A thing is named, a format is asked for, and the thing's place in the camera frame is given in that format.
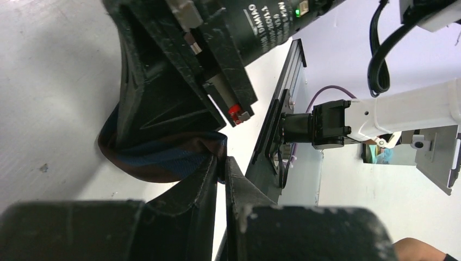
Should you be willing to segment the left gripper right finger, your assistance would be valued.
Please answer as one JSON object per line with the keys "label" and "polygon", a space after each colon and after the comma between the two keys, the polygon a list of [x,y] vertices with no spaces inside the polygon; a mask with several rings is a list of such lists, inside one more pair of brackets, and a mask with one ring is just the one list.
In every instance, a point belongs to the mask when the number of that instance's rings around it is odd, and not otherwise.
{"label": "left gripper right finger", "polygon": [[225,260],[396,260],[380,219],[365,208],[280,206],[226,159]]}

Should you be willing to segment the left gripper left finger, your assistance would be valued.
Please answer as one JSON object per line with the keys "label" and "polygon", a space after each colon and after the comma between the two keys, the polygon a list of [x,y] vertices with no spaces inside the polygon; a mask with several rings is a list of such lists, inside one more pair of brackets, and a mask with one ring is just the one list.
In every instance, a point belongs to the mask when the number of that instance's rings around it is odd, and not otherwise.
{"label": "left gripper left finger", "polygon": [[1,260],[211,260],[217,162],[149,201],[24,202],[1,215]]}

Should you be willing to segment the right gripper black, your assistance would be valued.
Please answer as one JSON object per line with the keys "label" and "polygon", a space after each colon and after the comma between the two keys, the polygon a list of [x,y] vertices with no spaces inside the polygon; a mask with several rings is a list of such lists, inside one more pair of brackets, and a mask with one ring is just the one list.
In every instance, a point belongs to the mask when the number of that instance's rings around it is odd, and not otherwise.
{"label": "right gripper black", "polygon": [[339,1],[104,1],[122,71],[115,147],[249,120],[246,66]]}

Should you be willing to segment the navy striped tie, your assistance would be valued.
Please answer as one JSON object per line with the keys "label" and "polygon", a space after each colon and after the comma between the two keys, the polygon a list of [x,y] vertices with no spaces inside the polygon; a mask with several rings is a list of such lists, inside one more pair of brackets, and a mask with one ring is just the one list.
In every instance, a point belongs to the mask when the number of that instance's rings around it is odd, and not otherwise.
{"label": "navy striped tie", "polygon": [[98,136],[102,154],[123,172],[151,183],[181,181],[198,171],[209,157],[217,160],[217,181],[225,183],[226,135],[216,131],[184,132],[117,149],[119,109],[115,107]]}

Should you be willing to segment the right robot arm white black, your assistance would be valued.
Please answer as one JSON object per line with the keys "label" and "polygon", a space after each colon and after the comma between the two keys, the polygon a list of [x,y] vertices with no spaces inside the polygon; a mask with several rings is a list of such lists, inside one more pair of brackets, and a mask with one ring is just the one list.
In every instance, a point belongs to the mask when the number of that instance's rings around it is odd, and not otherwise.
{"label": "right robot arm white black", "polygon": [[[104,1],[122,54],[116,146],[174,133],[217,131],[250,119],[257,101],[245,67],[339,5],[339,1]],[[380,42],[380,1],[370,22],[368,100],[334,101],[282,115],[282,141],[315,148],[386,133],[460,124],[460,80],[384,96],[385,57],[414,27],[460,22],[460,1],[400,1],[401,27]]]}

